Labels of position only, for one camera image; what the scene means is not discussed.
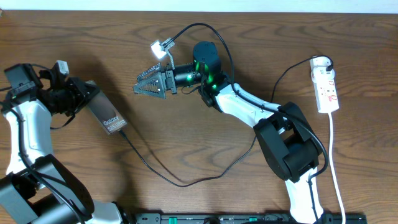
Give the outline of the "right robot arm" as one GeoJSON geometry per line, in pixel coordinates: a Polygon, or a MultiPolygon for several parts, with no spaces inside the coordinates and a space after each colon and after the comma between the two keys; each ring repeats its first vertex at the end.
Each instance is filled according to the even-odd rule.
{"type": "Polygon", "coordinates": [[[254,130],[268,166],[284,180],[290,214],[299,223],[321,220],[315,177],[318,157],[325,148],[314,135],[300,108],[266,102],[243,90],[221,69],[216,45],[199,42],[193,61],[184,65],[158,63],[137,77],[136,94],[165,98],[179,87],[196,85],[202,100],[221,113],[232,115],[254,130]]]}

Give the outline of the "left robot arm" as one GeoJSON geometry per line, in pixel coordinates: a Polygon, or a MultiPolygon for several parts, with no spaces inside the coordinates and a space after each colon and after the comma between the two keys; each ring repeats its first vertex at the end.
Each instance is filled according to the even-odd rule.
{"type": "Polygon", "coordinates": [[[129,223],[115,202],[93,200],[87,188],[53,154],[52,116],[76,114],[100,94],[69,77],[68,65],[19,63],[5,69],[10,83],[1,113],[11,128],[11,160],[1,179],[1,206],[16,223],[129,223]]]}

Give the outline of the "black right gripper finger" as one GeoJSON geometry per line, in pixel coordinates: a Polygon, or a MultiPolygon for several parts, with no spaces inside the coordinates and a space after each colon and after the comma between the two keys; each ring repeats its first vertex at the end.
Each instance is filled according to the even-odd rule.
{"type": "Polygon", "coordinates": [[[160,72],[139,76],[137,83],[133,86],[133,90],[135,94],[166,99],[165,81],[160,72]]]}
{"type": "Polygon", "coordinates": [[[148,68],[137,76],[137,82],[149,81],[159,79],[161,76],[161,63],[148,68]]]}

